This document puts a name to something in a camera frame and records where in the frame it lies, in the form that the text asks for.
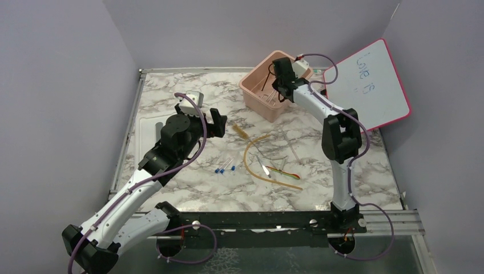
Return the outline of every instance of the yellow tube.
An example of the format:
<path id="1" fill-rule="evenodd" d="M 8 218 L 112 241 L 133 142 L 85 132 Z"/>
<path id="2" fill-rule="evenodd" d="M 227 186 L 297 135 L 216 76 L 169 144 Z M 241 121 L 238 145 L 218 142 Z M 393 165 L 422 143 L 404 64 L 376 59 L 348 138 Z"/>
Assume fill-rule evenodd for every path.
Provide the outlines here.
<path id="1" fill-rule="evenodd" d="M 282 183 L 280 181 L 276 181 L 276 180 L 269 180 L 269 179 L 266 179 L 266 178 L 263 178 L 261 176 L 258 176 L 257 174 L 255 174 L 254 172 L 252 172 L 252 170 L 249 168 L 249 165 L 247 164 L 247 151 L 249 150 L 249 148 L 255 143 L 255 142 L 258 142 L 264 138 L 267 138 L 269 137 L 270 134 L 268 135 L 264 135 L 264 136 L 261 136 L 259 138 L 256 138 L 254 139 L 253 141 L 249 142 L 247 144 L 247 147 L 245 148 L 245 151 L 244 151 L 244 165 L 245 165 L 245 168 L 247 169 L 247 171 L 254 177 L 260 179 L 260 180 L 263 180 L 263 181 L 266 181 L 266 182 L 269 182 L 269 183 L 273 183 L 273 184 L 279 184 L 281 186 L 285 186 L 285 187 L 292 187 L 292 188 L 295 188 L 297 190 L 303 190 L 302 188 L 300 187 L 296 187 L 296 186 L 293 186 L 291 184 L 285 184 L 285 183 Z"/>

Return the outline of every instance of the white wall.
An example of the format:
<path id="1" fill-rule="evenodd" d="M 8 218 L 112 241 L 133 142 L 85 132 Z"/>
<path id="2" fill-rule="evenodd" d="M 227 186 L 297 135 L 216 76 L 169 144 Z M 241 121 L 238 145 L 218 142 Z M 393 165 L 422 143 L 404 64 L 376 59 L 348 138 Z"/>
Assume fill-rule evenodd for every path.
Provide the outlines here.
<path id="1" fill-rule="evenodd" d="M 0 265 L 66 273 L 107 200 L 138 70 L 100 0 L 0 3 Z"/>
<path id="2" fill-rule="evenodd" d="M 399 2 L 104 0 L 136 64 L 144 69 L 255 66 L 276 49 L 340 60 L 380 38 Z"/>
<path id="3" fill-rule="evenodd" d="M 385 31 L 412 115 L 382 129 L 439 273 L 484 273 L 484 2 L 405 0 Z"/>

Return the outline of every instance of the screw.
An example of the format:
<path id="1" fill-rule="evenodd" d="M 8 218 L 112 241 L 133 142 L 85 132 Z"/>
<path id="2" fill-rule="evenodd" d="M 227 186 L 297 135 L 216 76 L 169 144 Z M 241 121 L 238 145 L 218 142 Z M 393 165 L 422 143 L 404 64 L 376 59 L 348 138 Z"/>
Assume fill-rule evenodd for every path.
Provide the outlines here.
<path id="1" fill-rule="evenodd" d="M 358 224 L 360 225 L 360 227 L 366 227 L 366 220 L 363 218 L 359 219 Z"/>
<path id="2" fill-rule="evenodd" d="M 199 221 L 193 221 L 192 225 L 200 225 L 200 222 Z M 198 230 L 200 227 L 197 226 L 197 227 L 193 227 L 195 230 Z"/>
<path id="3" fill-rule="evenodd" d="M 309 225 L 310 225 L 311 227 L 317 227 L 317 220 L 315 220 L 315 219 L 311 219 L 311 221 L 309 221 Z"/>

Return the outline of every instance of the marble surface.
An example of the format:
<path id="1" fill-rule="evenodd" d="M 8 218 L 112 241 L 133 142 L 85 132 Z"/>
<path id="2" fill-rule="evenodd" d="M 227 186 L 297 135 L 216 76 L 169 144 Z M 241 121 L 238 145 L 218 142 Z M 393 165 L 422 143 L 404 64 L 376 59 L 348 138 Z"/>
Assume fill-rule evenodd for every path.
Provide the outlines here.
<path id="1" fill-rule="evenodd" d="M 190 166 L 180 171 L 160 192 L 148 199 L 140 211 L 149 211 L 158 202 L 168 201 L 180 211 L 302 211 L 327 210 L 333 195 L 332 172 L 329 160 L 321 149 L 321 124 L 301 107 L 292 104 L 274 123 L 247 108 L 239 80 L 246 72 L 203 73 L 149 73 L 141 95 L 136 120 L 175 113 L 173 93 L 195 90 L 203 92 L 203 111 L 218 108 L 228 116 L 228 125 L 237 123 L 252 139 L 271 134 L 258 144 L 266 158 L 287 156 L 284 169 L 297 173 L 301 180 L 272 173 L 277 180 L 299 186 L 302 190 L 278 186 L 251 176 L 239 161 L 235 171 L 215 174 L 220 165 L 219 156 L 239 154 L 241 158 L 246 141 L 227 126 L 225 137 L 207 140 L 205 150 Z M 321 72 L 313 78 L 320 78 Z M 287 133 L 299 163 L 279 129 Z M 124 185 L 134 171 L 134 130 L 130 134 L 126 161 L 118 188 Z M 402 209 L 397 186 L 390 168 L 379 131 L 373 131 L 369 152 L 356 161 L 357 196 L 361 202 L 373 202 L 384 209 Z M 256 149 L 249 150 L 248 163 L 252 171 L 263 176 L 255 158 Z"/>

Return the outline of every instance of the glass surface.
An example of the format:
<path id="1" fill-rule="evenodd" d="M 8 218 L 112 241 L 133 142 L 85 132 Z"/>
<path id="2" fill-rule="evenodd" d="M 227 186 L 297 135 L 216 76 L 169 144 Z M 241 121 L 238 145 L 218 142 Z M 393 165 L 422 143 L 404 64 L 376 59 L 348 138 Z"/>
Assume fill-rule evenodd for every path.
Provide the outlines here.
<path id="1" fill-rule="evenodd" d="M 370 257 L 385 250 L 388 237 L 360 237 L 352 255 Z M 155 239 L 147 239 L 119 258 L 110 273 L 423 273 L 410 236 L 396 237 L 389 254 L 376 261 L 351 261 L 335 255 L 330 248 L 247 248 L 218 250 L 210 261 L 199 265 L 167 263 L 157 259 Z M 198 260 L 209 250 L 183 250 L 177 259 Z"/>

